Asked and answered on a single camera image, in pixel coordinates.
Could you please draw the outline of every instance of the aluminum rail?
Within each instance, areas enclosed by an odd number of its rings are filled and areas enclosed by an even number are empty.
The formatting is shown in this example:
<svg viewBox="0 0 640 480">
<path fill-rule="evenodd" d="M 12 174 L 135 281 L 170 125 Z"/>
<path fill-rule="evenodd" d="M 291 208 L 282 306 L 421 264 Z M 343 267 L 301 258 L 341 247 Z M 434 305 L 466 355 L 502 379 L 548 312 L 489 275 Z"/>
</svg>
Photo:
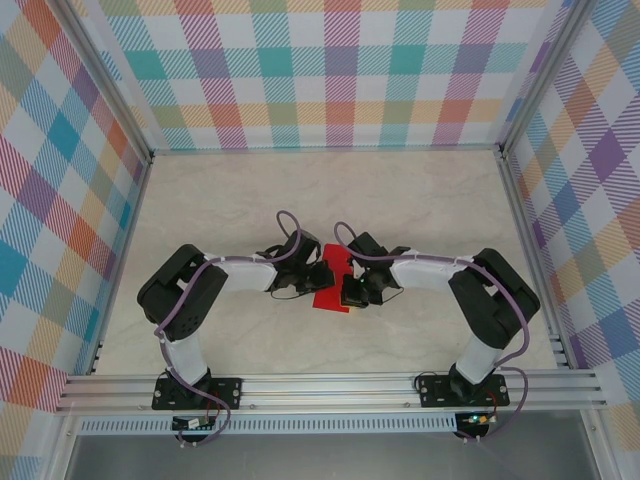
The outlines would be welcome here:
<svg viewBox="0 0 640 480">
<path fill-rule="evenodd" d="M 465 412 L 473 408 L 421 408 L 413 390 L 416 373 L 240 375 L 244 379 L 240 409 L 234 415 Z M 507 381 L 514 410 L 522 398 L 523 381 L 516 372 L 500 372 Z M 530 370 L 529 411 L 590 410 L 606 407 L 591 370 Z M 60 415 L 173 415 L 152 410 L 156 375 L 72 376 L 58 404 Z M 197 414 L 198 411 L 181 411 Z"/>
</svg>

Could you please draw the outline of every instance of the beige floor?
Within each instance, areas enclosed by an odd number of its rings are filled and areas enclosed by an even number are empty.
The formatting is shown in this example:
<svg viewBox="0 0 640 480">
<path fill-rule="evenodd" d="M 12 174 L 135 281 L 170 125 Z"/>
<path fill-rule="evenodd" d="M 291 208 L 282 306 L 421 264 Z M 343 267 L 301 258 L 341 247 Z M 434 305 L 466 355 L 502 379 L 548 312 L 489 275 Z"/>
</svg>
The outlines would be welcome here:
<svg viewBox="0 0 640 480">
<path fill-rule="evenodd" d="M 382 245 L 444 255 L 498 249 L 528 278 L 493 154 L 473 152 L 258 153 L 159 157 L 142 205 L 110 320 L 100 374 L 159 373 L 153 327 L 135 298 L 183 243 L 243 255 L 281 242 L 275 212 L 333 241 L 345 220 Z M 384 307 L 349 314 L 275 301 L 257 292 L 220 296 L 199 330 L 216 373 L 447 370 L 469 329 L 453 297 L 407 290 Z M 531 347 L 513 364 L 554 368 L 541 315 Z M 521 338 L 512 342 L 518 348 Z"/>
</svg>

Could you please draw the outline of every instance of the marble-patterned surface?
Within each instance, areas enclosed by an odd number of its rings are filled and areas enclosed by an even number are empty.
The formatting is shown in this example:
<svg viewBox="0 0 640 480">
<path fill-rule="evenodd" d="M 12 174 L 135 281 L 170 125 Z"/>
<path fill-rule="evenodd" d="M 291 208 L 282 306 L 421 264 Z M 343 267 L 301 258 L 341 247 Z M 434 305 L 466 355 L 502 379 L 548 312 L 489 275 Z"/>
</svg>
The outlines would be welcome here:
<svg viewBox="0 0 640 480">
<path fill-rule="evenodd" d="M 159 373 L 164 364 L 135 300 L 139 288 L 183 243 L 242 255 L 281 242 L 274 217 L 281 208 L 323 242 L 333 242 L 334 223 L 345 220 L 388 248 L 455 256 L 490 246 L 528 278 L 489 151 L 159 157 L 98 373 Z M 205 360 L 218 373 L 448 370 L 469 338 L 449 294 L 407 290 L 384 307 L 349 314 L 314 309 L 312 301 L 218 297 L 199 330 Z M 513 364 L 554 368 L 542 316 L 530 326 L 531 347 Z M 512 349 L 520 344 L 518 337 Z"/>
</svg>

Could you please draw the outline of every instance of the perforated metal strip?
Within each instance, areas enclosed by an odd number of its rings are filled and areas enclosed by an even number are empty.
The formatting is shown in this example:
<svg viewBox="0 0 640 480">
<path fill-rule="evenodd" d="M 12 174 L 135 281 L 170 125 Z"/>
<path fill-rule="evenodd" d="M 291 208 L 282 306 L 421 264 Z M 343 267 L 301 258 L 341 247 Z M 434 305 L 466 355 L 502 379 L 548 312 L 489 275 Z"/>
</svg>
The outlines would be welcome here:
<svg viewBox="0 0 640 480">
<path fill-rule="evenodd" d="M 236 415 L 225 434 L 453 432 L 453 413 Z M 173 435 L 171 417 L 84 417 L 79 435 Z"/>
</svg>

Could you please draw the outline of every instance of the red block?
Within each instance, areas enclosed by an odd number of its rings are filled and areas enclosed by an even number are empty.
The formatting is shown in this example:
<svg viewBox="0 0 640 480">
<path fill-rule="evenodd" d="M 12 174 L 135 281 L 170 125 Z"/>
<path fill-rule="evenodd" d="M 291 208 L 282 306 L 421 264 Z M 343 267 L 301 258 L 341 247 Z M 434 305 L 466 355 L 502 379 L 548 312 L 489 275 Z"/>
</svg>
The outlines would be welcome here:
<svg viewBox="0 0 640 480">
<path fill-rule="evenodd" d="M 316 292 L 313 299 L 313 308 L 333 310 L 334 312 L 349 313 L 348 307 L 340 305 L 340 291 L 342 290 L 342 277 L 345 273 L 353 273 L 353 268 L 347 263 L 349 253 L 340 245 L 325 245 L 322 259 L 329 262 L 329 268 L 336 278 L 336 284 L 331 288 L 325 288 Z"/>
</svg>

